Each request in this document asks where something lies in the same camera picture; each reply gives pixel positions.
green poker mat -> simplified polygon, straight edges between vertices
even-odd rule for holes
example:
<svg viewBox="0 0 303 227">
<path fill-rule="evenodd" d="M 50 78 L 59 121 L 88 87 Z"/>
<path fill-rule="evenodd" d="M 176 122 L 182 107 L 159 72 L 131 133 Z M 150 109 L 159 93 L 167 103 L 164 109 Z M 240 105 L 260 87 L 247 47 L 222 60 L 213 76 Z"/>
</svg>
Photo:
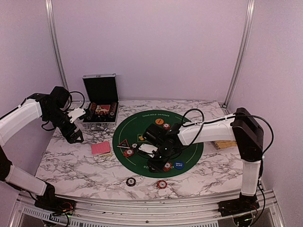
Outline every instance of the green poker mat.
<svg viewBox="0 0 303 227">
<path fill-rule="evenodd" d="M 177 113 L 164 110 L 143 111 L 129 116 L 119 124 L 113 136 L 113 150 L 116 157 L 127 169 L 146 177 L 168 178 L 185 173 L 195 166 L 200 159 L 203 152 L 203 143 L 193 144 L 191 147 L 184 150 L 179 157 L 169 160 L 173 165 L 173 168 L 167 172 L 160 173 L 150 172 L 146 165 L 147 159 L 139 156 L 136 152 L 130 157 L 124 157 L 123 152 L 125 151 L 125 148 L 117 147 L 125 139 L 127 139 L 129 146 L 133 143 L 137 143 L 138 146 L 141 146 L 142 143 L 149 144 L 147 141 L 143 140 L 142 135 L 151 123 L 156 123 L 156 120 L 159 122 L 159 119 L 162 119 L 164 123 L 168 123 L 172 126 L 175 123 L 179 123 L 181 118 L 182 116 Z M 183 169 L 178 170 L 174 168 L 174 163 L 177 161 L 182 161 L 185 164 Z"/>
</svg>

case lid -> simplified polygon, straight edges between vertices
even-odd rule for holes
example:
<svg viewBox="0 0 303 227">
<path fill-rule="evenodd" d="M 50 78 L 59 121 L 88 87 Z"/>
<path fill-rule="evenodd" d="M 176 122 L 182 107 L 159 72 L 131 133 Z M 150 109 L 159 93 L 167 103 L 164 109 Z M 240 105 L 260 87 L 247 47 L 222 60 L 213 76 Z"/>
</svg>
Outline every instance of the case lid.
<svg viewBox="0 0 303 227">
<path fill-rule="evenodd" d="M 119 101 L 115 73 L 84 75 L 83 82 L 90 102 L 107 103 Z"/>
</svg>

orange chip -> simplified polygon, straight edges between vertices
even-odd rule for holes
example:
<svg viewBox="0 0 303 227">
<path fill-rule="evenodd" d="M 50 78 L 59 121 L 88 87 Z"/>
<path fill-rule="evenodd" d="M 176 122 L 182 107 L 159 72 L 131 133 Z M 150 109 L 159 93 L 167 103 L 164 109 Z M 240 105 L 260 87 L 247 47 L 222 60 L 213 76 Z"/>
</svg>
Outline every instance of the orange chip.
<svg viewBox="0 0 303 227">
<path fill-rule="evenodd" d="M 164 124 L 164 120 L 161 119 L 161 118 L 158 118 L 158 119 L 156 120 L 156 124 L 157 124 L 157 125 L 162 125 L 162 124 Z"/>
</svg>

open case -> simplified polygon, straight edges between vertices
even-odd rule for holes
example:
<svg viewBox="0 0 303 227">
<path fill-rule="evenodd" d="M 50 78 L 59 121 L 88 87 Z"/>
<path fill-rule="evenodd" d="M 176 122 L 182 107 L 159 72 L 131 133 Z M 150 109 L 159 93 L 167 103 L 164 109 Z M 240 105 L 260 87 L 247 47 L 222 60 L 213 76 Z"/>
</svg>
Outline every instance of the open case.
<svg viewBox="0 0 303 227">
<path fill-rule="evenodd" d="M 84 75 L 83 82 L 90 101 L 83 123 L 115 124 L 119 106 L 116 74 Z"/>
</svg>

red triangle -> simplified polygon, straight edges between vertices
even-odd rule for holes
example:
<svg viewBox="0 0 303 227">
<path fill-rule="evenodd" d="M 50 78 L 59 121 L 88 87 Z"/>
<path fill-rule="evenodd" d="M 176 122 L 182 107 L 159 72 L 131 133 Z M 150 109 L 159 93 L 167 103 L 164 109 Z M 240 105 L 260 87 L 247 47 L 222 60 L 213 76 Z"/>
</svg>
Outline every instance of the red triangle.
<svg viewBox="0 0 303 227">
<path fill-rule="evenodd" d="M 123 140 L 118 146 L 117 148 L 130 148 L 129 144 L 127 142 L 127 139 Z"/>
</svg>

